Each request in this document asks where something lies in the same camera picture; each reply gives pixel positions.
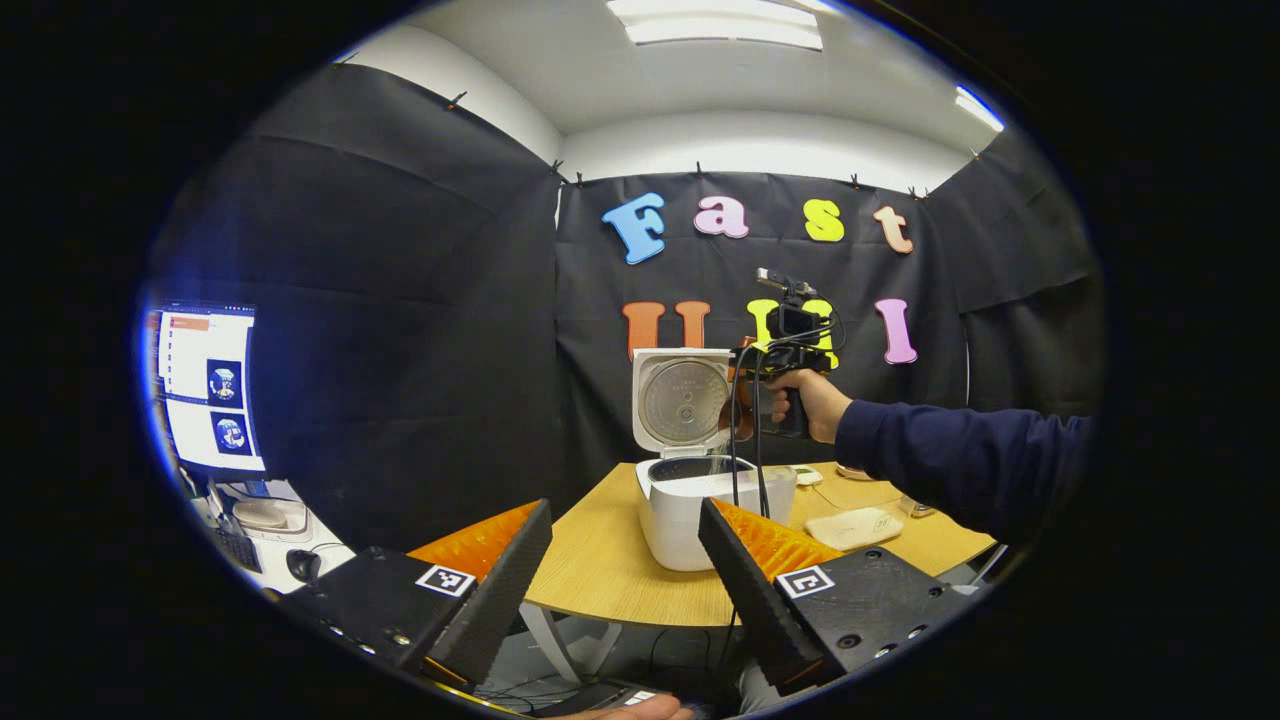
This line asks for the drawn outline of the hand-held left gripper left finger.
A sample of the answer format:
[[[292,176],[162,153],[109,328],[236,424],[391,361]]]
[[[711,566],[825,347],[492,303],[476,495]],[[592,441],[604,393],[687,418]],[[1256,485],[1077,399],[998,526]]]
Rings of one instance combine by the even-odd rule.
[[[291,592],[291,618],[444,687],[484,682],[553,537],[547,500],[410,553],[369,547]]]

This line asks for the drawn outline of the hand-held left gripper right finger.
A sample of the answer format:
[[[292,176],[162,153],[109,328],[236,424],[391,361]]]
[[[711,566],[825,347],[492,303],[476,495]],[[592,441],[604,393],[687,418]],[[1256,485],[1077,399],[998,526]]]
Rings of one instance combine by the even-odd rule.
[[[883,547],[840,553],[718,498],[701,501],[698,538],[781,696],[867,676],[975,600]]]

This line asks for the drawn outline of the white rice cooker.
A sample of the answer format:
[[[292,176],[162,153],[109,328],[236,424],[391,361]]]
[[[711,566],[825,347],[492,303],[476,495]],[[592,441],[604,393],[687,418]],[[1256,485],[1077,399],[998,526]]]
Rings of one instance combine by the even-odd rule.
[[[727,348],[639,348],[632,357],[635,441],[655,456],[636,466],[637,516],[652,556],[671,571],[712,568],[698,538],[701,502],[717,498],[750,512],[768,506],[787,523],[795,470],[760,469],[730,452]]]

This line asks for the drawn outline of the clear plastic rice box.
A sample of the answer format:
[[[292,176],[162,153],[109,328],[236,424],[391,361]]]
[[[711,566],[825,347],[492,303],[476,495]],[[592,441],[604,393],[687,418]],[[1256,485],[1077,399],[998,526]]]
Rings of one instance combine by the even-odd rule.
[[[838,552],[850,552],[899,537],[904,520],[883,509],[864,507],[806,519],[804,529],[822,544]]]

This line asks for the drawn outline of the white side desk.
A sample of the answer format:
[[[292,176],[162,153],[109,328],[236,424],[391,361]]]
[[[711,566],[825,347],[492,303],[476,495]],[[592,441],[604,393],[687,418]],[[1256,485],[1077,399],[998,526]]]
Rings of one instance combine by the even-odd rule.
[[[301,501],[285,480],[270,480],[259,495],[243,486],[215,484],[188,500],[205,536],[233,571],[251,584],[282,594],[302,588],[285,570],[288,550],[311,550],[321,559],[320,575],[355,557],[356,552],[342,542]],[[234,565],[215,544],[211,529],[238,527],[255,543],[261,573],[246,571]]]

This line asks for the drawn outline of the black keyboard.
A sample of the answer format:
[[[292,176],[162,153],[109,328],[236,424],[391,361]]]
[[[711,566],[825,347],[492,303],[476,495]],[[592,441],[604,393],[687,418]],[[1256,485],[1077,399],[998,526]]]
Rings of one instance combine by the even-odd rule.
[[[211,529],[215,544],[238,568],[251,573],[261,573],[259,551],[253,541],[238,527],[216,527]]]

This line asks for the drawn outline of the black backdrop cloth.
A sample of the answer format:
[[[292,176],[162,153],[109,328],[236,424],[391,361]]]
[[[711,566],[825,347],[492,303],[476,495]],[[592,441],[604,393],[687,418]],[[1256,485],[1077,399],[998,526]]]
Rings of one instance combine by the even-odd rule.
[[[1100,269],[1057,181],[997,138],[942,188],[773,173],[564,183],[442,96],[371,67],[296,86],[180,191],[155,299],[255,310],[253,448],[342,538],[408,551],[529,500],[562,515],[631,436],[628,351],[762,327],[768,266],[847,338],[877,402],[1089,415]]]

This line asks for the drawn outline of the small ceiling lamp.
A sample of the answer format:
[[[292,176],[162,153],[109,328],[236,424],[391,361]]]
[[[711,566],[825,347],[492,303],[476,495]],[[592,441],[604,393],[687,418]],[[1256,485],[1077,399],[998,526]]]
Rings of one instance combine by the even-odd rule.
[[[988,127],[992,132],[1001,133],[1005,131],[1006,126],[1000,117],[969,88],[957,85],[955,87],[954,101],[957,108]]]

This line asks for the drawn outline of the long ceiling lamp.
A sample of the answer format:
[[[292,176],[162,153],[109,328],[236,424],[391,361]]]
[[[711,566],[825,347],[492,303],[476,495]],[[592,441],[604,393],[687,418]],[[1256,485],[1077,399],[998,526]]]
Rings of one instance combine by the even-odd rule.
[[[819,53],[817,15],[773,0],[605,0],[636,45],[742,41]]]

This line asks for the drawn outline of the computer monitor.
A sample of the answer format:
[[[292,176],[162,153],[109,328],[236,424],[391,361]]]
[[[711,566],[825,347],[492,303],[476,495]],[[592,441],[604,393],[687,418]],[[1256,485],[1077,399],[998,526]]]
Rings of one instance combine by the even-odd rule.
[[[250,389],[255,306],[161,301],[148,322],[152,378],[177,461],[224,482],[266,479]]]

